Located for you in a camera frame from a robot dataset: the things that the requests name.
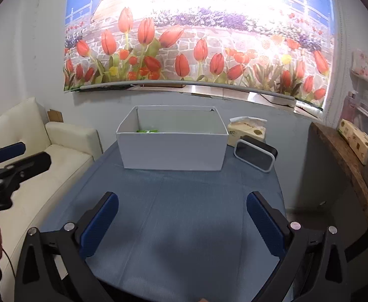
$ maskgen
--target sofa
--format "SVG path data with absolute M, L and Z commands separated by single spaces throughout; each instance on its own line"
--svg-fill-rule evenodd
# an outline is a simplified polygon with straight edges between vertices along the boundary
M 30 227 L 42 221 L 62 196 L 102 154 L 97 131 L 75 125 L 48 122 L 44 125 L 35 98 L 30 98 L 0 116 L 0 147 L 22 141 L 22 156 L 0 164 L 45 151 L 51 156 L 50 169 L 21 183 L 12 195 L 13 206 L 0 211 L 3 249 L 16 271 L 24 237 Z M 14 278 L 3 254 L 0 292 L 4 302 L 13 301 Z

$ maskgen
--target blue tablecloth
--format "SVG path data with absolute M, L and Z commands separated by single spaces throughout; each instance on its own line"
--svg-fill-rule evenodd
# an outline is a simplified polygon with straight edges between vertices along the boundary
M 218 172 L 124 169 L 114 143 L 46 218 L 40 230 L 77 221 L 106 191 L 119 212 L 86 262 L 101 280 L 161 302 L 249 302 L 278 258 L 265 246 L 246 210 L 260 191 L 285 212 L 273 169 L 263 173 L 228 146 Z

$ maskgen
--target open storage box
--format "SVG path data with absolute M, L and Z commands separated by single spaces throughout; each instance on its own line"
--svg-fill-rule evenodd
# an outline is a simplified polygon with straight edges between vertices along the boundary
M 221 170 L 229 136 L 214 107 L 174 105 L 134 107 L 116 135 L 124 168 L 193 171 Z

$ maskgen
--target silver bolt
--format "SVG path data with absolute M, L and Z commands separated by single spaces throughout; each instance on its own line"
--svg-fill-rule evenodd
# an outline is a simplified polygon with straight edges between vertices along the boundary
M 74 229 L 74 227 L 75 227 L 75 224 L 74 223 L 66 223 L 65 225 L 64 225 L 64 229 L 67 231 L 67 232 L 69 232 L 69 231 L 71 231 L 72 229 Z
M 294 230 L 299 230 L 302 225 L 300 225 L 297 221 L 293 221 L 290 223 L 290 227 L 292 227 Z
M 338 230 L 336 229 L 335 226 L 329 226 L 328 227 L 328 231 L 331 233 L 331 234 L 336 234 L 338 232 Z
M 27 234 L 29 234 L 30 236 L 33 236 L 35 233 L 37 233 L 37 228 L 36 228 L 36 227 L 31 227 L 31 228 L 27 231 Z

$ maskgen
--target sofa armrest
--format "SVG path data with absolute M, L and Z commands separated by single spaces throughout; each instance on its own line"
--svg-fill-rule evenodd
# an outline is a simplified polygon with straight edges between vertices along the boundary
M 94 160 L 97 160 L 103 153 L 95 129 L 59 122 L 48 122 L 45 128 L 51 144 L 90 154 Z

